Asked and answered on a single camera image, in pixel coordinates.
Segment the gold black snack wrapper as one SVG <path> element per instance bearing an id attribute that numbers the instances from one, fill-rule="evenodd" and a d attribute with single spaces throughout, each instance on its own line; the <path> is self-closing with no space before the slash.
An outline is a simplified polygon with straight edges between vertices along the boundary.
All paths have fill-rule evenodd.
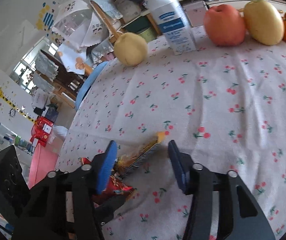
<path id="1" fill-rule="evenodd" d="M 150 156 L 157 152 L 165 137 L 165 132 L 157 132 L 154 137 L 136 150 L 118 157 L 114 165 L 114 175 L 120 179 L 124 179 L 137 170 Z"/>

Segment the dark wooden chair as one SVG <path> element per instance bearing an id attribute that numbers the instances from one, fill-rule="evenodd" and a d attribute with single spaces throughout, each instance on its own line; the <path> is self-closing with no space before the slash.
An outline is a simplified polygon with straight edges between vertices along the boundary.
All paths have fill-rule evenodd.
<path id="1" fill-rule="evenodd" d="M 35 72 L 50 85 L 51 93 L 74 108 L 85 77 L 68 72 L 58 58 L 42 49 L 35 58 L 35 67 Z"/>

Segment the green waste bin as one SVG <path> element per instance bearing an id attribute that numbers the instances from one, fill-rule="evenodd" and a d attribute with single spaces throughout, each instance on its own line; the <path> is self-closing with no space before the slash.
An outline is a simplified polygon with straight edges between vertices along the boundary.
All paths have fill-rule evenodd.
<path id="1" fill-rule="evenodd" d="M 140 30 L 137 35 L 141 36 L 147 43 L 157 38 L 157 33 L 152 27 Z"/>

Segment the red gift boxes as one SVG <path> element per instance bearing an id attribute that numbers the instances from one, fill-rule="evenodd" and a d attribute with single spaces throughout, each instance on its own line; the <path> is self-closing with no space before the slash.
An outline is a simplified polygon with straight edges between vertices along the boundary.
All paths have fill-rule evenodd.
<path id="1" fill-rule="evenodd" d="M 31 130 L 30 142 L 34 147 L 38 144 L 45 147 L 50 137 L 54 123 L 50 120 L 39 116 Z"/>

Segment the yellow pear left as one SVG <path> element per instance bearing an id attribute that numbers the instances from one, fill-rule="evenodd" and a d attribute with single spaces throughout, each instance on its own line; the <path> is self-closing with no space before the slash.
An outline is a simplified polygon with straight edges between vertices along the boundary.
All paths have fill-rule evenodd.
<path id="1" fill-rule="evenodd" d="M 147 57 L 147 42 L 135 33 L 124 33 L 114 43 L 114 54 L 126 67 L 137 66 Z"/>

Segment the red apple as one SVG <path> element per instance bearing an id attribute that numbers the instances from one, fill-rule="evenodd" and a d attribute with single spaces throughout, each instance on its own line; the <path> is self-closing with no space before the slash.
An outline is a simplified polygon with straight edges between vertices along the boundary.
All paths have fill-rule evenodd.
<path id="1" fill-rule="evenodd" d="M 205 32 L 216 46 L 238 46 L 246 35 L 246 25 L 238 10 L 229 4 L 208 9 L 203 19 Z"/>

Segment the giraffe height wall sticker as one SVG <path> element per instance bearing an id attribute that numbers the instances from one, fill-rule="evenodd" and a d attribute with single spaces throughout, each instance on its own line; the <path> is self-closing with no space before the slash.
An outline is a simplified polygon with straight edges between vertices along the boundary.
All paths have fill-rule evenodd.
<path id="1" fill-rule="evenodd" d="M 25 119 L 29 120 L 30 122 L 32 123 L 35 123 L 36 122 L 36 118 L 33 118 L 31 117 L 26 111 L 25 109 L 21 106 L 21 107 L 18 107 L 16 103 L 13 103 L 10 99 L 8 99 L 2 88 L 0 87 L 0 99 L 2 99 L 9 107 L 10 107 L 10 110 L 9 110 L 9 117 L 10 118 L 14 118 L 16 117 L 17 115 L 21 115 L 23 116 Z"/>

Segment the white mesh food cover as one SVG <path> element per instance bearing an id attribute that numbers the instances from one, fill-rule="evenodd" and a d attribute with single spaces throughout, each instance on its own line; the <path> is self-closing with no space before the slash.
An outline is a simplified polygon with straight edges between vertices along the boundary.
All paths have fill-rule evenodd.
<path id="1" fill-rule="evenodd" d="M 109 36 L 105 24 L 82 0 L 69 0 L 58 7 L 52 30 L 76 48 L 92 47 Z"/>

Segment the yellow pear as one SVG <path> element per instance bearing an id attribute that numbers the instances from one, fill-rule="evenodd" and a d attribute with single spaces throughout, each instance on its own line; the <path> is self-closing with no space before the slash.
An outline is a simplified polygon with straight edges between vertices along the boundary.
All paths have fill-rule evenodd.
<path id="1" fill-rule="evenodd" d="M 261 44 L 273 46 L 283 39 L 283 20 L 271 3 L 265 0 L 251 1 L 243 8 L 243 16 L 250 36 Z"/>
<path id="2" fill-rule="evenodd" d="M 147 57 L 147 42 L 135 33 L 124 33 L 114 43 L 114 54 L 126 67 L 137 66 Z"/>

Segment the wooden dining chair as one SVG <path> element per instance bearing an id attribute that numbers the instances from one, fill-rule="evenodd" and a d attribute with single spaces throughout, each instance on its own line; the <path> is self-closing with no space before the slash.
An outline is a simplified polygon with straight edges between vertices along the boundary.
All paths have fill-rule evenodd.
<path id="1" fill-rule="evenodd" d="M 107 27 L 110 43 L 115 43 L 122 34 L 123 15 L 119 12 L 113 0 L 90 0 L 90 4 Z"/>

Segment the blue cushion edge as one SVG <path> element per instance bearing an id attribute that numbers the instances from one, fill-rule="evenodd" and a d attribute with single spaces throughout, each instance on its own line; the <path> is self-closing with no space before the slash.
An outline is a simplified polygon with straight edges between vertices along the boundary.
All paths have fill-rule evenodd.
<path id="1" fill-rule="evenodd" d="M 88 76 L 88 78 L 83 83 L 82 87 L 78 91 L 76 101 L 75 101 L 75 109 L 76 111 L 80 107 L 80 104 L 82 103 L 83 99 L 85 98 L 86 94 L 88 93 L 89 89 L 99 76 L 99 74 L 104 70 L 104 67 L 108 64 L 108 61 L 101 62 L 96 66 L 96 68 L 93 70 L 93 72 Z"/>

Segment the cherry print tablecloth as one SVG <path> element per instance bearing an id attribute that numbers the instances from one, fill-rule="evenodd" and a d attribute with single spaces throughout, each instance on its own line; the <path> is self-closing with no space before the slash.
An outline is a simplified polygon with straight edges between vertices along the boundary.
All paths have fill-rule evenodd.
<path id="1" fill-rule="evenodd" d="M 134 68 L 110 61 L 69 128 L 56 165 L 67 172 L 111 140 L 124 155 L 166 136 L 125 179 L 135 192 L 103 227 L 106 239 L 182 239 L 192 198 L 178 188 L 170 140 L 209 170 L 238 172 L 275 238 L 286 233 L 286 42 L 217 47 L 203 28 L 193 32 L 190 53 L 174 55 L 160 37 Z"/>

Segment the yellow pear right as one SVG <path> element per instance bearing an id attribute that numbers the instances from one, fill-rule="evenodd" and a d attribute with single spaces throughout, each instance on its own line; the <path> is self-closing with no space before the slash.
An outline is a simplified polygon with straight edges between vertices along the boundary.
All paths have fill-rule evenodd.
<path id="1" fill-rule="evenodd" d="M 283 20 L 271 3 L 265 0 L 251 1 L 243 8 L 243 16 L 250 36 L 261 44 L 273 46 L 283 39 Z"/>

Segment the white yogurt bottle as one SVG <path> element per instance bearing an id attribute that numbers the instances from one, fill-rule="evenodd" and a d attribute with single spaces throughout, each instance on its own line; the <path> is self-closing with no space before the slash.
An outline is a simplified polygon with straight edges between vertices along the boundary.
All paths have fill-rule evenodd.
<path id="1" fill-rule="evenodd" d="M 196 43 L 186 14 L 178 0 L 145 0 L 153 20 L 174 54 L 196 50 Z"/>

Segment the dining table with cloth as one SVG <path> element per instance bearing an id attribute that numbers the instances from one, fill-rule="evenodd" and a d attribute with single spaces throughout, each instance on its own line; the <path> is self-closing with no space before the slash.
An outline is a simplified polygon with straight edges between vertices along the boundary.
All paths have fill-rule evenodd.
<path id="1" fill-rule="evenodd" d="M 66 71 L 79 75 L 85 75 L 87 67 L 95 69 L 104 61 L 104 57 L 113 52 L 114 47 L 108 39 L 91 47 L 79 48 L 66 41 L 59 46 L 57 51 Z"/>

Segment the pink storage box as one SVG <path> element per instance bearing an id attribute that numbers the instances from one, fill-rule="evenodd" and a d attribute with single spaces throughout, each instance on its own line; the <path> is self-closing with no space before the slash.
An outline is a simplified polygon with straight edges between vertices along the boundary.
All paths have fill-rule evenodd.
<path id="1" fill-rule="evenodd" d="M 207 12 L 207 7 L 202 0 L 185 4 L 183 5 L 183 9 L 192 27 L 203 25 L 203 18 Z"/>

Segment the red cartoon cookie packet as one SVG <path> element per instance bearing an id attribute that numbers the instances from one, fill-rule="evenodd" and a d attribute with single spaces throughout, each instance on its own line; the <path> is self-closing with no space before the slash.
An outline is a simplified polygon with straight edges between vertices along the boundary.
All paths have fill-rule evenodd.
<path id="1" fill-rule="evenodd" d="M 115 165 L 112 169 L 112 173 L 109 177 L 108 184 L 101 194 L 96 194 L 93 196 L 93 202 L 97 205 L 102 205 L 108 199 L 115 196 L 124 196 L 125 200 L 129 200 L 132 194 L 135 193 L 135 189 L 132 186 L 128 186 L 122 182 L 118 177 L 120 172 L 122 172 L 126 166 L 123 165 L 121 158 L 117 158 Z"/>

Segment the pink plastic trash bucket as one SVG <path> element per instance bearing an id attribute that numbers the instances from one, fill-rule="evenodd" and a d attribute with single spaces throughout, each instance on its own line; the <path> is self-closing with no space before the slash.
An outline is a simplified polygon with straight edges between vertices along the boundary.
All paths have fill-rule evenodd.
<path id="1" fill-rule="evenodd" d="M 31 189 L 35 184 L 43 180 L 48 172 L 55 169 L 58 155 L 50 150 L 47 150 L 42 145 L 37 145 L 32 157 L 31 166 L 29 169 L 28 187 Z"/>

